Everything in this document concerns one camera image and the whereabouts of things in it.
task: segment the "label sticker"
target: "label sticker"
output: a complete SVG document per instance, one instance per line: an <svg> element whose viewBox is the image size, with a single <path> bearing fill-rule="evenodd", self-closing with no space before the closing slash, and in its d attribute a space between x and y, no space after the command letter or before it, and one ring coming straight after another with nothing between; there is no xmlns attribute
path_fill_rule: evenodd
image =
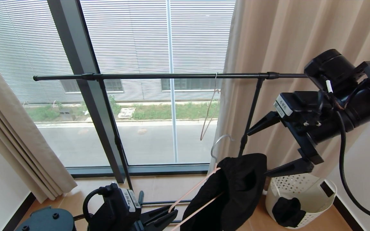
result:
<svg viewBox="0 0 370 231"><path fill-rule="evenodd" d="M132 201L131 196L128 193L128 190L127 189L121 189L121 191L122 191L122 194L124 195L125 202L127 203L128 207L129 207L129 212L135 212L134 202Z"/></svg>
<svg viewBox="0 0 370 231"><path fill-rule="evenodd" d="M131 199L132 199L132 201L134 202L135 207L136 207L137 209L141 208L141 206L139 205L139 203L138 203L138 201L137 201L137 199L136 199L136 197L135 197L134 192L133 192L132 190L128 190L128 192L129 192L129 194L131 195Z"/></svg>
<svg viewBox="0 0 370 231"><path fill-rule="evenodd" d="M273 103L273 106L276 108L276 111L278 112L279 116L280 116L281 118L283 118L283 117L285 116L285 113L284 113L284 111L282 110L282 108L279 106L279 104L275 101L275 102Z"/></svg>
<svg viewBox="0 0 370 231"><path fill-rule="evenodd" d="M281 95L276 98L276 102L278 102L279 106L282 108L282 110L284 110L287 116L290 116L292 114L293 111L288 107Z"/></svg>

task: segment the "white laundry basket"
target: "white laundry basket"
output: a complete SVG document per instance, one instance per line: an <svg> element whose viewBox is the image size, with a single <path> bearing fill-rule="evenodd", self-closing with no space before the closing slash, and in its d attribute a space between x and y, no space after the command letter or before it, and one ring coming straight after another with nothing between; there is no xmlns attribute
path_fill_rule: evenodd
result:
<svg viewBox="0 0 370 231"><path fill-rule="evenodd" d="M335 187L333 195L328 197L320 186L324 180L325 179L315 177L311 174L297 174L272 178L266 194L266 210L272 219L275 220L272 209L279 197L285 197L286 199L296 197L301 202L301 210L305 211L306 214L297 227L286 228L298 229L304 227L333 204L336 195L336 185L330 180L326 180L329 181L330 185Z"/></svg>

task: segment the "tile floor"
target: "tile floor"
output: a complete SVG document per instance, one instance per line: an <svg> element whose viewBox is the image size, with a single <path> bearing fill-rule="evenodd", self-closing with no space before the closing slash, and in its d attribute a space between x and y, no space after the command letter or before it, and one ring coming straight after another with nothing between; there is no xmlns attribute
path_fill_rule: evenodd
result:
<svg viewBox="0 0 370 231"><path fill-rule="evenodd" d="M132 186L136 195L139 195L139 191L145 192L144 201L174 201L179 199L183 194L197 184L204 178L203 175L181 175L181 176L149 176L149 177L132 177ZM40 204L37 201L33 203L31 208L25 214L22 221L29 217L31 212L44 208L46 206L52 206L53 208L66 209L72 213L73 216L82 213L82 203L88 193L92 190L110 184L113 178L102 177L102 178L87 178L77 179L78 187L74 188L70 193L58 197L56 200L46 200ZM120 184L120 187L128 187L128 184ZM197 190L192 192L185 199L192 199ZM94 196L90 200L88 209L91 213L94 213L103 203L101 196ZM144 206L143 211L156 209L157 206ZM179 205L176 207L179 211L176 219L181 219L186 204ZM77 231L85 231L87 222L82 219L75 222ZM168 226L165 230L171 230L174 225ZM263 197L255 209L254 214L248 219L244 225L242 225L238 231L286 231L287 229L279 226L272 218L268 215L265 209L265 198ZM351 228L339 214L335 207L331 207L325 213L317 217L306 227L299 229L300 231L351 231Z"/></svg>

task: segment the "road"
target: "road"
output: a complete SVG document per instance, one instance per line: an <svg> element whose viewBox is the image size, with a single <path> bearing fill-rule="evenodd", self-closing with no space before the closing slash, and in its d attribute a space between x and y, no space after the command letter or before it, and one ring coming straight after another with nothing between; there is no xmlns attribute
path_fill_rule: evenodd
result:
<svg viewBox="0 0 370 231"><path fill-rule="evenodd" d="M66 167L109 165L97 131L92 124L38 127ZM119 125L118 129L130 165L174 162L170 123L124 123ZM199 140L201 129L200 123L177 125L179 163L210 162L210 149L216 124L211 123L202 141Z"/></svg>

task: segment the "white vertical pole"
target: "white vertical pole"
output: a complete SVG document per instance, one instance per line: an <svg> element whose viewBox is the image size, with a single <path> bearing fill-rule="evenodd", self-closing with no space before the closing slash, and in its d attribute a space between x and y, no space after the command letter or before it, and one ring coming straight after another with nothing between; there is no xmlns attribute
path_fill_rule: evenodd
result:
<svg viewBox="0 0 370 231"><path fill-rule="evenodd" d="M172 28L171 28L171 3L166 0L166 21L168 29L168 52L169 52L169 73L173 73L172 57ZM175 110L175 84L173 79L169 79L171 88L171 114L172 114L172 137L173 137L173 159L178 163L178 138L176 136L176 110Z"/></svg>

